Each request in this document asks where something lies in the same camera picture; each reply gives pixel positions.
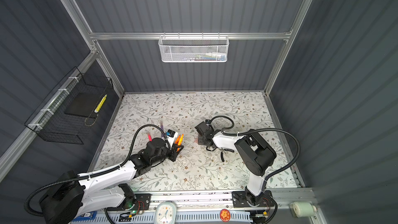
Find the pink highlighter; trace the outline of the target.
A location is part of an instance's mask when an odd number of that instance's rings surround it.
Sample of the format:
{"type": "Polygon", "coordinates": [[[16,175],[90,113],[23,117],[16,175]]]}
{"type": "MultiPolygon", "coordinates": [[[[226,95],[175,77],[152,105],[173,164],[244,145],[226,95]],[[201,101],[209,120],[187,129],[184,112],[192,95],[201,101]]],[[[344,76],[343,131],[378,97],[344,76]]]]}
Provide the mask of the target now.
{"type": "Polygon", "coordinates": [[[147,136],[148,136],[149,142],[151,142],[152,141],[152,136],[151,136],[151,134],[149,132],[147,132],[147,136]]]}

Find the purple highlighter pen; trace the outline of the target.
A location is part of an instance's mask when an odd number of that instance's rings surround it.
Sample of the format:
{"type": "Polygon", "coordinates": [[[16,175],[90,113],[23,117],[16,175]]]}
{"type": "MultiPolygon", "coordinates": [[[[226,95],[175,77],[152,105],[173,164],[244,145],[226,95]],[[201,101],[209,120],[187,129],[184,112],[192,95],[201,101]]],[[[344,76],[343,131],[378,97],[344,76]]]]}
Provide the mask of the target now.
{"type": "Polygon", "coordinates": [[[163,126],[163,122],[162,121],[160,121],[160,128],[162,130],[162,138],[165,138],[164,126],[163,126]]]}

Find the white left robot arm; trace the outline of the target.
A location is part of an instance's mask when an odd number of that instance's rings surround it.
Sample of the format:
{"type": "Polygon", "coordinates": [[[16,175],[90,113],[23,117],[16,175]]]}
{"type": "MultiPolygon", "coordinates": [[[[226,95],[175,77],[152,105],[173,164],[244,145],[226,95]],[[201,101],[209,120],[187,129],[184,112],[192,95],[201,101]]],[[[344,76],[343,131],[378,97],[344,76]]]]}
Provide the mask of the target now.
{"type": "Polygon", "coordinates": [[[136,211],[144,209],[127,181],[141,176],[164,160],[175,161],[183,146],[173,138],[154,138],[146,148],[128,157],[126,163],[76,175],[61,176],[63,183],[50,186],[39,200],[45,222],[68,224],[75,218],[100,209],[136,211]]]}

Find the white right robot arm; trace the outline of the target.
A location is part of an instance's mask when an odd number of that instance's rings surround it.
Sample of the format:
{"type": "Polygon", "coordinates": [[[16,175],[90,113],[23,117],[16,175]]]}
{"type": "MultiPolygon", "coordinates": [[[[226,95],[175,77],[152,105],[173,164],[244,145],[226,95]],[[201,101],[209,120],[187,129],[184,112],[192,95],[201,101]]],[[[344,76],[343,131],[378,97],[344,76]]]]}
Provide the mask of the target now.
{"type": "Polygon", "coordinates": [[[265,176],[277,157],[273,147],[259,134],[234,134],[228,136],[204,121],[195,127],[199,134],[198,144],[209,151],[216,149],[238,152],[244,165],[249,170],[248,193],[257,197],[265,191],[265,176]]]}

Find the white analog clock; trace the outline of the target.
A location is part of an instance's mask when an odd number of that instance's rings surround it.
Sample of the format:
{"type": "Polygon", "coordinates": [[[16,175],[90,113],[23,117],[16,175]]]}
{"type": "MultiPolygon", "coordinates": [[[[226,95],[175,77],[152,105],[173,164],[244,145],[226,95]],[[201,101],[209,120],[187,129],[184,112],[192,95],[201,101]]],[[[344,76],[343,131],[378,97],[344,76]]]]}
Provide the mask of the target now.
{"type": "Polygon", "coordinates": [[[158,205],[154,214],[155,224],[174,224],[177,218],[177,205],[167,201],[158,205]]]}

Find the yellow highlighter in basket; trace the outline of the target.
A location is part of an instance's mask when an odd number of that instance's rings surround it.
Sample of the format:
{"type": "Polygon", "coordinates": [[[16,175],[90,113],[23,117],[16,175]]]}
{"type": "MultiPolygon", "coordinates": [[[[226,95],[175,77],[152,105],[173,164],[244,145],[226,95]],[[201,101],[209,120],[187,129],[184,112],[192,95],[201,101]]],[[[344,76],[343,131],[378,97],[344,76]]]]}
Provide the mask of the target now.
{"type": "Polygon", "coordinates": [[[100,100],[100,102],[98,103],[97,107],[94,110],[94,113],[98,114],[99,111],[101,110],[102,106],[104,105],[105,101],[107,99],[107,95],[104,95],[102,97],[102,99],[100,100]]]}

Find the red round sticker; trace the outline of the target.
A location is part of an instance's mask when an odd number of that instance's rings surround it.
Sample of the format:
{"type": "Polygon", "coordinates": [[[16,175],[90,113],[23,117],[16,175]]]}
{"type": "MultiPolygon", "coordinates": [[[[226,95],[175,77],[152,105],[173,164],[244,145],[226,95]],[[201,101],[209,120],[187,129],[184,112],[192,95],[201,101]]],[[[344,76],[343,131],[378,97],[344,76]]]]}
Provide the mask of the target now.
{"type": "Polygon", "coordinates": [[[231,213],[228,209],[222,209],[219,216],[222,222],[229,222],[231,220],[231,213]]]}

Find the black pad in basket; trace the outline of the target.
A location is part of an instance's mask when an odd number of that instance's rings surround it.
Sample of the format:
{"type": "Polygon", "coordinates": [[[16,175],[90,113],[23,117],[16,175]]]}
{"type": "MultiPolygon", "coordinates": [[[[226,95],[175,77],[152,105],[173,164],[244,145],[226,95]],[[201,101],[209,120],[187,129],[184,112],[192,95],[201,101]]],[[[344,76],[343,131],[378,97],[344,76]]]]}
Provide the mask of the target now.
{"type": "Polygon", "coordinates": [[[100,102],[100,94],[78,93],[64,111],[67,115],[95,118],[95,108],[100,102]]]}

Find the white tape roll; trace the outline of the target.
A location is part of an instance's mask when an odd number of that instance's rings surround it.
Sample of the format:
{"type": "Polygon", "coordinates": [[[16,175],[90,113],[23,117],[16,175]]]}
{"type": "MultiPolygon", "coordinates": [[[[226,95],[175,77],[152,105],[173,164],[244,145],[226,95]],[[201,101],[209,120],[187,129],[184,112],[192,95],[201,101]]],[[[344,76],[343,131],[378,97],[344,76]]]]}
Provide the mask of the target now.
{"type": "Polygon", "coordinates": [[[314,217],[317,212],[317,208],[310,202],[292,202],[290,208],[297,218],[314,217]]]}

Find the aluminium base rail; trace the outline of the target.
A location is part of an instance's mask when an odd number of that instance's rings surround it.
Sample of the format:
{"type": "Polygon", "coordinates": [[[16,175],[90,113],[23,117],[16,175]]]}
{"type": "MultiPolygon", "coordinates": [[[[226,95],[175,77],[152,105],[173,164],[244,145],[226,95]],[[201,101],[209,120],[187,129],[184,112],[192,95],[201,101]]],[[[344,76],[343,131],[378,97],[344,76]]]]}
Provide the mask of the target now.
{"type": "MultiPolygon", "coordinates": [[[[239,203],[232,196],[232,190],[199,190],[199,191],[160,191],[151,192],[151,199],[145,203],[146,209],[136,216],[126,211],[110,212],[106,217],[98,211],[96,217],[82,220],[83,224],[153,224],[155,212],[162,203],[173,202],[177,206],[176,223],[178,224],[221,224],[223,209],[230,212],[230,224],[250,224],[252,216],[272,214],[274,207],[267,201],[257,207],[239,203]]],[[[296,217],[291,204],[293,202],[317,203],[311,188],[276,188],[271,194],[278,205],[278,210],[271,220],[273,224],[321,224],[317,213],[310,217],[296,217]]]]}

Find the aluminium enclosure frame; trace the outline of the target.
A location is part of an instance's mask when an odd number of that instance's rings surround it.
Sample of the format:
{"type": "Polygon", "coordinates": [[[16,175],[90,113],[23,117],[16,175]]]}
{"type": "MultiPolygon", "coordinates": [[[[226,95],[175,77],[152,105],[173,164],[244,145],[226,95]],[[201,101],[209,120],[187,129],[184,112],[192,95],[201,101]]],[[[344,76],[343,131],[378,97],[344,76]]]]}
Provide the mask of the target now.
{"type": "Polygon", "coordinates": [[[91,66],[93,61],[97,61],[98,64],[101,66],[103,72],[110,76],[115,83],[116,92],[119,96],[124,95],[124,89],[121,85],[120,80],[117,78],[115,71],[113,70],[109,60],[107,59],[102,47],[98,44],[98,40],[157,40],[159,37],[169,37],[171,39],[215,39],[220,37],[227,37],[230,40],[284,40],[285,45],[281,49],[280,54],[276,60],[276,63],[272,69],[272,72],[267,80],[265,88],[263,92],[266,96],[268,96],[275,84],[275,81],[282,69],[283,64],[286,61],[288,53],[298,35],[298,32],[304,22],[304,19],[307,15],[307,12],[313,2],[313,0],[302,0],[300,7],[298,8],[297,15],[293,21],[291,31],[284,32],[284,33],[243,33],[243,32],[232,32],[232,33],[206,33],[206,32],[175,32],[175,33],[168,33],[168,32],[160,32],[160,33],[99,33],[93,32],[85,19],[81,9],[76,3],[76,0],[60,0],[63,4],[64,8],[68,12],[69,16],[73,20],[75,26],[77,27],[79,33],[83,37],[84,41],[86,42],[87,46],[90,49],[89,54],[86,58],[80,63],[77,67],[77,71],[84,71],[91,66]]]}

